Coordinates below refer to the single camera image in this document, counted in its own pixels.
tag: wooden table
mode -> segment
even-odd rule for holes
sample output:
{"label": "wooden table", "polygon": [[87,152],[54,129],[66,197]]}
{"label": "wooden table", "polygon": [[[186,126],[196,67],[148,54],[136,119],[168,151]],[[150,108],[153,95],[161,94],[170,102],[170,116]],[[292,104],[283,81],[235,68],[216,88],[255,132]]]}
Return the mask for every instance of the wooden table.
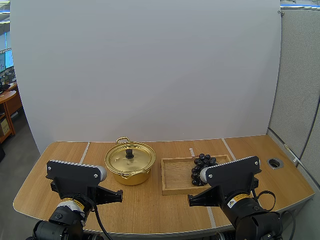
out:
{"label": "wooden table", "polygon": [[[274,210],[293,208],[310,199],[314,191],[268,135],[171,142],[148,142],[156,154],[150,178],[136,186],[125,186],[116,182],[108,171],[100,186],[112,191],[123,190],[122,203],[99,205],[101,221],[114,237],[187,239],[210,235],[217,230],[232,227],[218,207],[189,207],[186,195],[162,195],[161,158],[190,157],[194,154],[229,155],[230,159],[241,159],[257,155],[262,170],[257,194],[270,190],[276,195]],[[48,220],[60,198],[50,188],[46,179],[46,163],[62,160],[105,167],[105,157],[113,142],[54,142],[47,147],[18,192],[14,209],[34,218]],[[267,160],[279,158],[284,167],[271,169]],[[262,207],[268,209],[273,198],[263,195],[259,199]],[[84,227],[101,231],[96,217],[90,214]]]}
{"label": "wooden table", "polygon": [[14,125],[12,123],[11,115],[9,114],[8,104],[7,104],[7,102],[10,99],[14,98],[16,95],[17,95],[16,91],[7,91],[7,92],[0,94],[0,104],[3,104],[3,107],[1,109],[4,111],[4,114],[0,115],[0,120],[5,117],[8,122],[9,128],[10,128],[10,130],[6,133],[6,135],[0,136],[0,143],[1,144],[10,134],[16,135],[16,131],[15,131]]}
{"label": "wooden table", "polygon": [[17,82],[14,82],[13,85],[9,87],[7,90],[5,90],[3,93],[6,93],[12,90],[16,91],[16,95],[6,103],[10,116],[13,113],[15,113],[18,109],[22,108],[22,101],[21,101]]}

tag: gray cubicle wall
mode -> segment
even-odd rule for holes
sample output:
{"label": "gray cubicle wall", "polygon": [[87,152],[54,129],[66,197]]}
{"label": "gray cubicle wall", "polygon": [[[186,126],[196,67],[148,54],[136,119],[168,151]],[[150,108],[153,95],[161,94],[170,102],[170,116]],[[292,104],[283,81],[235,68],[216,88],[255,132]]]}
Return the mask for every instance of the gray cubicle wall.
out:
{"label": "gray cubicle wall", "polygon": [[320,92],[320,11],[283,10],[279,78],[269,127],[300,158]]}
{"label": "gray cubicle wall", "polygon": [[[279,77],[269,127],[320,182],[320,9],[282,11]],[[283,147],[273,133],[268,134]],[[293,239],[318,239],[320,190],[307,172],[300,165],[297,167],[315,196],[296,216]],[[289,239],[291,229],[292,225],[284,231],[284,239]]]}

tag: metal strip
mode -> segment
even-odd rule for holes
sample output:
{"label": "metal strip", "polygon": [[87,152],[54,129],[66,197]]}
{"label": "metal strip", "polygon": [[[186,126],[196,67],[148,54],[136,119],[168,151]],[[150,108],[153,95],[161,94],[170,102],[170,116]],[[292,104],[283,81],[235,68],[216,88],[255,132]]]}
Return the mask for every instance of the metal strip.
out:
{"label": "metal strip", "polygon": [[229,147],[228,144],[226,143],[225,139],[224,139],[224,138],[221,138],[221,140],[222,140],[222,142],[224,143],[226,149],[228,149],[228,151],[229,151],[232,159],[233,159],[234,161],[237,160],[236,157],[235,157],[235,155],[232,153],[230,147]]}
{"label": "metal strip", "polygon": [[190,150],[190,153],[191,153],[191,157],[195,157],[196,155],[195,155],[195,153],[194,153],[193,148],[192,148],[192,147],[190,147],[190,148],[189,148],[189,150]]}
{"label": "metal strip", "polygon": [[320,6],[312,5],[281,5],[280,9],[282,10],[314,10],[320,11]]}
{"label": "metal strip", "polygon": [[209,214],[209,218],[210,218],[210,222],[211,222],[211,228],[216,228],[216,221],[215,221],[215,217],[214,214],[212,213],[212,209],[210,206],[207,206],[206,209],[208,210],[208,214]]}
{"label": "metal strip", "polygon": [[86,145],[86,148],[85,148],[85,150],[84,150],[84,152],[83,152],[83,154],[82,154],[81,160],[80,160],[80,162],[79,162],[80,164],[82,164],[83,161],[85,160],[85,156],[86,156],[86,154],[87,154],[87,152],[88,152],[89,145],[90,145],[90,142],[88,141],[88,144]]}

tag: black cable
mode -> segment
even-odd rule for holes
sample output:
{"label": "black cable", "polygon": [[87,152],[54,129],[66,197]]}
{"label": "black cable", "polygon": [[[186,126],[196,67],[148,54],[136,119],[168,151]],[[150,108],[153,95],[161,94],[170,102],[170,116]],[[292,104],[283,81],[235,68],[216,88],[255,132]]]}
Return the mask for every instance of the black cable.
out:
{"label": "black cable", "polygon": [[260,203],[258,202],[258,199],[257,199],[257,195],[256,195],[256,190],[255,189],[252,189],[252,195],[253,195],[253,200],[260,205]]}
{"label": "black cable", "polygon": [[283,227],[283,216],[285,215],[285,213],[290,213],[291,217],[292,217],[292,221],[293,221],[293,226],[292,226],[292,231],[291,231],[291,234],[290,234],[290,237],[289,237],[289,240],[292,240],[292,238],[294,237],[294,234],[295,234],[295,230],[296,230],[296,218],[294,216],[294,214],[289,211],[289,210],[285,210],[283,211],[280,215],[279,215],[279,221],[280,221],[280,231],[277,235],[275,235],[274,237],[277,237],[277,236],[280,236],[284,230],[284,227]]}
{"label": "black cable", "polygon": [[267,190],[265,190],[265,191],[260,192],[260,193],[258,194],[258,196],[255,196],[255,195],[256,195],[256,192],[254,192],[254,189],[252,190],[253,200],[255,200],[257,203],[259,203],[259,202],[258,202],[258,199],[259,199],[259,198],[261,197],[261,195],[263,195],[263,194],[270,194],[270,195],[272,195],[272,196],[274,197],[274,202],[273,202],[272,208],[266,209],[267,212],[270,212],[270,211],[272,211],[272,209],[274,209],[274,207],[275,207],[275,205],[276,205],[276,195],[275,195],[272,191],[267,191]]}
{"label": "black cable", "polygon": [[83,194],[76,194],[75,196],[77,197],[80,197],[82,198],[83,200],[87,201],[89,204],[91,204],[91,206],[93,207],[94,209],[94,213],[95,213],[95,217],[96,217],[96,220],[98,221],[98,224],[102,230],[102,232],[104,233],[104,235],[106,235],[106,237],[109,239],[109,240],[113,240],[112,237],[109,235],[109,233],[106,231],[106,229],[104,228],[102,222],[101,222],[101,219],[99,217],[99,213],[98,213],[98,207],[97,207],[97,204],[92,200],[90,199],[89,197],[87,197],[86,195],[83,195]]}

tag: white tape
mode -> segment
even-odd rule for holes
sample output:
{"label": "white tape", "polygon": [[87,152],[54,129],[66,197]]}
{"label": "white tape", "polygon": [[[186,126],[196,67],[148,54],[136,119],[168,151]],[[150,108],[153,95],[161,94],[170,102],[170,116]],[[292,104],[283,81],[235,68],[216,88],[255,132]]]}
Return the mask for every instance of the white tape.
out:
{"label": "white tape", "polygon": [[191,153],[191,157],[195,157],[196,155],[195,155],[194,150],[192,149],[192,147],[190,147],[189,150],[190,150],[190,153]]}
{"label": "white tape", "polygon": [[88,144],[86,145],[86,148],[85,148],[85,150],[84,150],[84,152],[83,152],[83,154],[82,154],[81,160],[80,160],[80,162],[79,162],[80,164],[82,164],[82,163],[84,162],[84,160],[85,160],[85,156],[86,156],[86,154],[87,154],[89,145],[90,145],[90,142],[88,142]]}

